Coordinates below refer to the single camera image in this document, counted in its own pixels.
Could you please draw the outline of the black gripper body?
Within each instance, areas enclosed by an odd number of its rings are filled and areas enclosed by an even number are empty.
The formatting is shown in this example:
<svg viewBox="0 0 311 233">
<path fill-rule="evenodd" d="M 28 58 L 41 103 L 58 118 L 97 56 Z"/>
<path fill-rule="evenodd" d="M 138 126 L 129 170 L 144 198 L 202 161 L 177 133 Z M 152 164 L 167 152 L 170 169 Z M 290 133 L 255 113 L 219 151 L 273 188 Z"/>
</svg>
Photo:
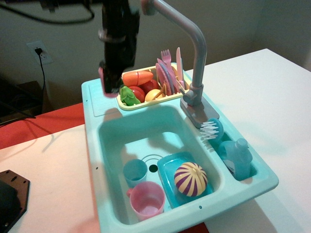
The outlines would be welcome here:
<svg viewBox="0 0 311 233">
<path fill-rule="evenodd" d="M 107 30 L 101 29 L 98 36 L 104 42 L 102 68 L 110 78 L 120 78 L 124 70 L 135 64 L 138 33 L 112 37 Z"/>
</svg>

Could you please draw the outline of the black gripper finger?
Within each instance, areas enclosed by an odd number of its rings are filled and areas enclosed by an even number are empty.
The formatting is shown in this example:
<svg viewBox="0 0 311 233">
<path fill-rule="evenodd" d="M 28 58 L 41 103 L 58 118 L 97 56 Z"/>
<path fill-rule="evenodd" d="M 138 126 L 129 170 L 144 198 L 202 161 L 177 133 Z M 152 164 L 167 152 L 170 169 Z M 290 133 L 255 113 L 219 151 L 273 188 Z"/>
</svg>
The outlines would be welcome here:
<svg viewBox="0 0 311 233">
<path fill-rule="evenodd" d="M 101 81 L 102 81 L 103 90 L 106 90 L 107 81 L 106 81 L 106 76 L 105 76 L 105 69 L 103 67 L 101 67 Z"/>
<path fill-rule="evenodd" d="M 123 85 L 123 81 L 121 79 L 121 76 L 106 76 L 106 81 L 107 81 L 107 88 L 106 92 L 107 93 L 119 93 L 120 88 Z"/>
</svg>

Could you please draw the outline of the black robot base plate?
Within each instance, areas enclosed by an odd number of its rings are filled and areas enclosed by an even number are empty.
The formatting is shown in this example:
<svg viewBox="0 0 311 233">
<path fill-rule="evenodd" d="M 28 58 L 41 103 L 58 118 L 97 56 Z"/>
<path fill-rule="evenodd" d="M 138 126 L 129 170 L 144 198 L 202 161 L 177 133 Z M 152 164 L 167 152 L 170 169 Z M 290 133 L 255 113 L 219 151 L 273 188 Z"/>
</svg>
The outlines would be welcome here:
<svg viewBox="0 0 311 233">
<path fill-rule="evenodd" d="M 0 231 L 7 233 L 27 211 L 30 181 L 11 170 L 0 173 Z"/>
</svg>

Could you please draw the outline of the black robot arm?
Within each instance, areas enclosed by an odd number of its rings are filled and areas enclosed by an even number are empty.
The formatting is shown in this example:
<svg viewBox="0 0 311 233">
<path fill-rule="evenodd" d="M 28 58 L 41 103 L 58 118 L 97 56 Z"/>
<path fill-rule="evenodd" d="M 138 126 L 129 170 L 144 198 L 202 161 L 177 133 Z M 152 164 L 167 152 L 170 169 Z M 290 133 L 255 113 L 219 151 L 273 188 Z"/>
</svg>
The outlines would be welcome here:
<svg viewBox="0 0 311 233">
<path fill-rule="evenodd" d="M 102 3 L 99 38 L 104 42 L 103 89 L 106 95 L 115 97 L 123 86 L 122 73 L 135 64 L 140 15 L 126 0 Z"/>
</svg>

